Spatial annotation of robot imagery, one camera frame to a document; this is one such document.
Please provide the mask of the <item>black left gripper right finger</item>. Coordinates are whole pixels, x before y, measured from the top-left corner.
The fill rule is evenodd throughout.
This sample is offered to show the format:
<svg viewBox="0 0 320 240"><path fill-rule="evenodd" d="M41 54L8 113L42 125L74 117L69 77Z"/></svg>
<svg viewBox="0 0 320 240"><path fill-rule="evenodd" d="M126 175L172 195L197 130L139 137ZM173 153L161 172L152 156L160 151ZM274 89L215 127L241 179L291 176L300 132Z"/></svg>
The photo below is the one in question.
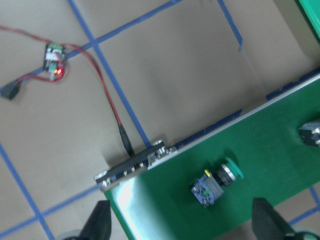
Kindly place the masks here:
<svg viewBox="0 0 320 240"><path fill-rule="evenodd" d="M262 197L252 200L251 228L258 240L293 240L295 230Z"/></svg>

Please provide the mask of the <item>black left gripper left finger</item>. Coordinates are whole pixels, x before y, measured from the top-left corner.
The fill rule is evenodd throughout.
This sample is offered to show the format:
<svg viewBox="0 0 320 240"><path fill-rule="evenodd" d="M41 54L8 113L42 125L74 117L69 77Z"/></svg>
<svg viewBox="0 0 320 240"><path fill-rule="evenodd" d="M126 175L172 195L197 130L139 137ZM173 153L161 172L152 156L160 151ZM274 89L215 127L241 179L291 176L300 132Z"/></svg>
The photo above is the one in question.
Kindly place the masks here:
<svg viewBox="0 0 320 240"><path fill-rule="evenodd" d="M100 200L80 232L81 240L109 240L112 233L111 206L109 200Z"/></svg>

